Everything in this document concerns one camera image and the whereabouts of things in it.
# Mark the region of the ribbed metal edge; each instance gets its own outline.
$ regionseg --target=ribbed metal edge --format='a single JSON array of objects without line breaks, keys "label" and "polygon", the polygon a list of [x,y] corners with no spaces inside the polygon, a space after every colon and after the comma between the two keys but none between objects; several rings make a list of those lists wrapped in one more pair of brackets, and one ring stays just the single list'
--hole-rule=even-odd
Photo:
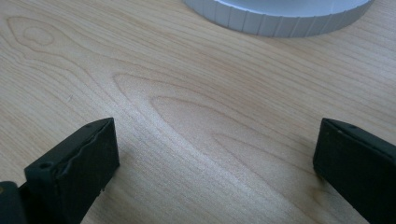
[{"label": "ribbed metal edge", "polygon": [[317,17],[258,14],[230,7],[216,0],[184,0],[184,2],[208,20],[236,31],[272,37],[304,37],[322,35],[348,26],[360,18],[374,0],[340,13]]}]

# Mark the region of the round metal object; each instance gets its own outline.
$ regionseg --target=round metal object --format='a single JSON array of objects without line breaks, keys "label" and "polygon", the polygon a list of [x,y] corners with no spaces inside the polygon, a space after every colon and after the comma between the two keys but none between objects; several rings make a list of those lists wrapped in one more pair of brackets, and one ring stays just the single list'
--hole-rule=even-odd
[{"label": "round metal object", "polygon": [[184,0],[214,23],[248,34],[303,37],[341,29],[374,0]]}]

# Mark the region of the black object edge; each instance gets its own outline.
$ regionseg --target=black object edge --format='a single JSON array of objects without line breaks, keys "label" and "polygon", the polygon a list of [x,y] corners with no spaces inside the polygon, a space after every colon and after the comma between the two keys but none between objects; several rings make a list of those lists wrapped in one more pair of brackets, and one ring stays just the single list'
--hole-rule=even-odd
[{"label": "black object edge", "polygon": [[[19,193],[7,193],[23,207],[13,209],[14,213],[24,211],[22,217],[29,224],[77,224],[119,166],[114,119],[101,119],[78,129],[27,166],[27,181]],[[1,223],[11,217],[0,214]],[[24,223],[12,220],[8,223]]]},{"label": "black object edge", "polygon": [[354,125],[323,119],[313,163],[370,223],[396,223],[396,146]]},{"label": "black object edge", "polygon": [[26,224],[21,196],[14,182],[0,182],[0,223]]}]

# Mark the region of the wood grain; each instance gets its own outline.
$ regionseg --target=wood grain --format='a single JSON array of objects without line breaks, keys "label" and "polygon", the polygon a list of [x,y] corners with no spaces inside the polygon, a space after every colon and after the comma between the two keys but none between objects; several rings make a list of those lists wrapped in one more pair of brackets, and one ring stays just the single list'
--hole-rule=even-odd
[{"label": "wood grain", "polygon": [[273,39],[181,0],[2,0],[0,180],[114,117],[121,168],[83,223],[366,223],[312,156],[323,117],[396,144],[394,8]]}]

